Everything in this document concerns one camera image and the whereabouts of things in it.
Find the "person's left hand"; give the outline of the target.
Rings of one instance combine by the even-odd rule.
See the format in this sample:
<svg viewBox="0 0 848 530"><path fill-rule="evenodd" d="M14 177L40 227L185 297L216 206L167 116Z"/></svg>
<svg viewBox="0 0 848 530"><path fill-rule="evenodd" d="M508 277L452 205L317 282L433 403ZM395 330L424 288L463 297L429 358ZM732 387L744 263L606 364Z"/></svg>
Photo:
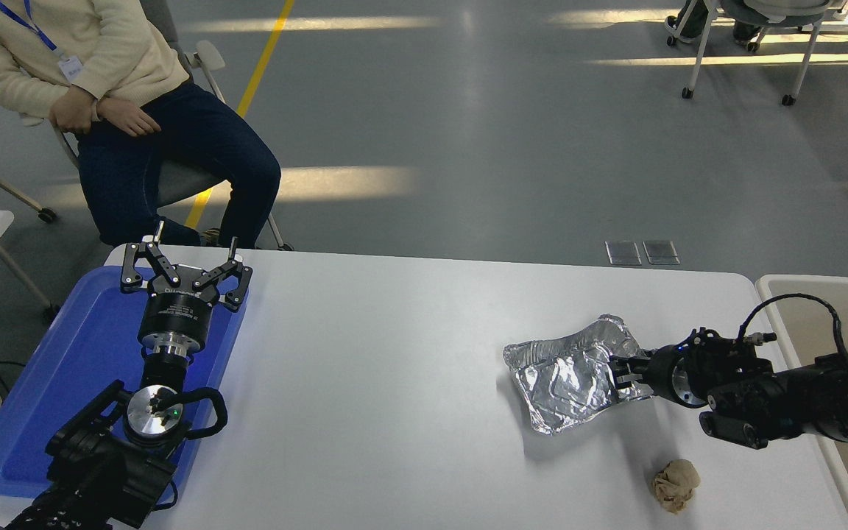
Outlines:
<svg viewBox="0 0 848 530"><path fill-rule="evenodd" d="M47 120L62 133L88 134L96 103L97 98L84 88L70 86L51 105Z"/></svg>

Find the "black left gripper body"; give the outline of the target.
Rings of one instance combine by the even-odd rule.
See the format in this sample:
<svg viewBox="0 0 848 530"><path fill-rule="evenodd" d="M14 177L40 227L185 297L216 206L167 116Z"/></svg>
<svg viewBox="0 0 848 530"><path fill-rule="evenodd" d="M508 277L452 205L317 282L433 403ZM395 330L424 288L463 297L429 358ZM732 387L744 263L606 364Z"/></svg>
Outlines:
<svg viewBox="0 0 848 530"><path fill-rule="evenodd" d="M169 285L164 275L151 280L138 340L150 340L152 336L164 334L181 334L191 340L208 339L214 306L221 297L218 290L221 282L216 280L197 291L195 283L203 284L209 272L182 264L175 269L175 276L180 279L176 286Z"/></svg>

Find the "person's right hand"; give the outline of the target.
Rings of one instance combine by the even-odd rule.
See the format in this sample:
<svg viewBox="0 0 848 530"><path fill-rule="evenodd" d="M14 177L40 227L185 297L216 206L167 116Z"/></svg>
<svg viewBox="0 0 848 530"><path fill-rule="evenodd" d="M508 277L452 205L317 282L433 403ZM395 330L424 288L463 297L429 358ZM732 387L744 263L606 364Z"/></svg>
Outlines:
<svg viewBox="0 0 848 530"><path fill-rule="evenodd" d="M151 135L162 131L161 125L135 103L118 97L105 97L96 104L101 119L130 137Z"/></svg>

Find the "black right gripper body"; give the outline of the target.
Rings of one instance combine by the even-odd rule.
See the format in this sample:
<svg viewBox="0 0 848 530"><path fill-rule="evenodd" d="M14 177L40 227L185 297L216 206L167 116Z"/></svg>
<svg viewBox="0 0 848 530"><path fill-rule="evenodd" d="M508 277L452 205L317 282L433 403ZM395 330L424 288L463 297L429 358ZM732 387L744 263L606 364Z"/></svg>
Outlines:
<svg viewBox="0 0 848 530"><path fill-rule="evenodd" d="M685 369L683 346L667 345L647 353L643 382L653 395L681 406L692 405L692 389Z"/></svg>

